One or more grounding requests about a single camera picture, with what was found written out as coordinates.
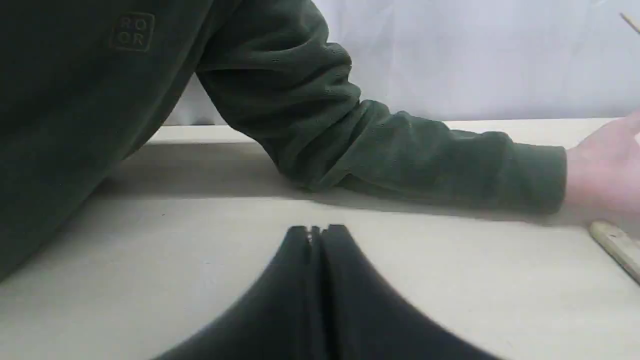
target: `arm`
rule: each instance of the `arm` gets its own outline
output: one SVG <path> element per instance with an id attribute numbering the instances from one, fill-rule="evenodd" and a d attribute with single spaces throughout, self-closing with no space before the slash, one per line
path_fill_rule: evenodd
<path id="1" fill-rule="evenodd" d="M 560 207 L 562 147 L 452 131 L 361 101 L 351 59 L 310 0 L 243 0 L 198 70 L 220 114 L 300 186 L 530 213 Z"/>

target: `pencil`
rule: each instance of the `pencil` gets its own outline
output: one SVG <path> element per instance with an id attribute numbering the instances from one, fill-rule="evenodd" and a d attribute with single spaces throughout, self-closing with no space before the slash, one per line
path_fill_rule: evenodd
<path id="1" fill-rule="evenodd" d="M 620 13 L 620 17 L 622 17 L 622 19 L 629 25 L 631 26 L 631 28 L 638 33 L 638 35 L 640 35 L 640 29 L 634 24 L 633 21 L 631 21 L 631 19 L 629 19 L 629 17 L 627 17 L 625 14 Z"/>

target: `white backdrop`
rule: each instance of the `white backdrop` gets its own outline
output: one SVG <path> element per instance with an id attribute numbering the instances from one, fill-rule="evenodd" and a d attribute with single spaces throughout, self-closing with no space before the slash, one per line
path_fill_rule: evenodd
<path id="1" fill-rule="evenodd" d="M 364 98 L 437 120 L 640 107 L 638 0 L 316 0 Z M 168 124 L 223 123 L 196 79 Z"/>

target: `dark green sweatshirt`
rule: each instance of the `dark green sweatshirt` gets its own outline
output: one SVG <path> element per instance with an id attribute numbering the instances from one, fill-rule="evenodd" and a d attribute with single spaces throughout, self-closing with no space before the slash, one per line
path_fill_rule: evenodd
<path id="1" fill-rule="evenodd" d="M 310 0 L 6 0 L 0 17 L 0 279 L 158 130 L 194 72 L 301 187 L 530 213 L 563 199 L 563 148 L 362 101 Z"/>

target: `table surface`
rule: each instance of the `table surface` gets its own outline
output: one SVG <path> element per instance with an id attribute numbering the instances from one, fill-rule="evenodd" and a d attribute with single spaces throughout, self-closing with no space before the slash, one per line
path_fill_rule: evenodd
<path id="1" fill-rule="evenodd" d="M 609 119 L 452 122 L 573 146 Z M 0 284 L 0 358 L 144 360 L 214 320 L 292 225 L 346 224 L 413 305 L 506 359 L 633 359 L 640 287 L 564 209 L 532 219 L 292 188 L 227 127 L 165 127 Z M 631 234 L 633 219 L 614 216 Z"/>

